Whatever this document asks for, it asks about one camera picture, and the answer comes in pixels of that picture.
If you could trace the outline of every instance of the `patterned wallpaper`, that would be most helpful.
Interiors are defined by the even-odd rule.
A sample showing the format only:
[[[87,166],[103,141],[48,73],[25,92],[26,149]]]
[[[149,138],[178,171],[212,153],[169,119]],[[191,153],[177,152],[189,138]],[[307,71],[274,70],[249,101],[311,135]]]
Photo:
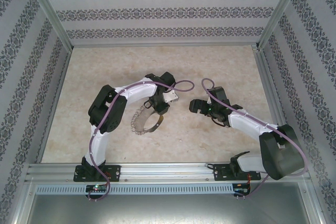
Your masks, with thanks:
[[[0,0],[0,223],[41,149],[70,55],[37,0]]]
[[[264,48],[289,124],[302,137],[328,223],[336,223],[336,0],[291,0]]]
[[[257,42],[279,0],[50,0],[76,45]]]

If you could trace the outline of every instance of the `beige floor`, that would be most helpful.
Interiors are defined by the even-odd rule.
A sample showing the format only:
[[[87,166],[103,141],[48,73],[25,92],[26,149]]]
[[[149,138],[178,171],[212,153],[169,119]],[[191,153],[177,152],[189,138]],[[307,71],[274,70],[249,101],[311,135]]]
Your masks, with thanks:
[[[201,79],[208,77],[225,89],[232,104],[271,122],[250,46],[78,48],[71,56],[43,162],[81,162],[90,139],[87,111],[103,85],[120,87],[165,71],[176,80],[194,81],[196,88],[178,93],[179,101],[171,104],[153,133],[131,131],[131,119],[144,101],[127,107],[111,134],[107,162],[218,162],[242,151],[259,152],[259,144],[244,133],[188,110],[191,100],[207,99]]]

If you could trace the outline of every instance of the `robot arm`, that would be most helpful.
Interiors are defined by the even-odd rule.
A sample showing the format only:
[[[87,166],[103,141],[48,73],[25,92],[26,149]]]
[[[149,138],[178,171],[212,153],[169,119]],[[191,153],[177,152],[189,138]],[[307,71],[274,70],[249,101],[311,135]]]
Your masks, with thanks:
[[[222,87],[209,89],[209,92],[223,103],[246,114],[241,106],[230,105]],[[249,154],[249,151],[247,151],[231,158],[230,167],[235,175],[240,172],[256,171],[268,173],[271,178],[278,180],[303,168],[305,165],[300,153],[284,138],[249,117],[219,104],[211,97],[207,101],[199,99],[191,101],[189,110],[193,113],[200,110],[201,114],[211,117],[212,120],[217,119],[223,124],[222,126],[238,129],[259,142],[261,155]],[[300,146],[292,127],[289,125],[269,125],[281,131]]]
[[[148,74],[138,82],[146,81],[156,81],[166,84],[167,86],[171,86],[175,83],[174,77],[168,72],[160,77]],[[126,87],[127,86],[112,88],[109,85],[102,87],[89,109],[91,136],[106,114],[108,104],[112,102],[117,93]],[[109,135],[119,126],[125,107],[133,102],[149,97],[149,103],[153,106],[154,110],[159,115],[163,115],[170,107],[168,102],[178,99],[176,95],[171,95],[171,92],[174,93],[173,90],[167,92],[167,88],[151,83],[135,86],[123,92],[116,99],[113,108],[92,141],[92,156],[97,166],[103,167],[105,164],[105,151],[110,138]],[[99,173],[97,173],[97,170],[93,166],[89,151],[87,151],[83,157],[82,165],[91,176],[99,176]]]

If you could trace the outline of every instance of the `enclosure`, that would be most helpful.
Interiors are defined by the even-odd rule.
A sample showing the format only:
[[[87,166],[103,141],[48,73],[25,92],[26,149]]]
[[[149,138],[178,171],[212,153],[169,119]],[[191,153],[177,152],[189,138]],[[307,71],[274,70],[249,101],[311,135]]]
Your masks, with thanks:
[[[0,223],[336,222],[336,0],[0,3]],[[95,183],[73,179],[95,97],[167,71],[195,88],[176,92],[151,133],[131,127],[147,99],[126,107],[106,150],[118,181],[105,203],[88,202]],[[259,142],[190,112],[208,99],[203,78],[249,114],[293,127],[309,171],[235,200],[247,180],[218,181],[208,165],[260,154]]]

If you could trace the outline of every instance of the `perforated metal strip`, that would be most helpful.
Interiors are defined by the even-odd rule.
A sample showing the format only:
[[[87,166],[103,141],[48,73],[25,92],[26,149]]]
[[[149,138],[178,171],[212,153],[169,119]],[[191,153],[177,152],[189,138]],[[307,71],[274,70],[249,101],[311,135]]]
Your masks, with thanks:
[[[39,185],[37,195],[83,195],[86,185]],[[111,195],[232,194],[232,184],[111,185]]]

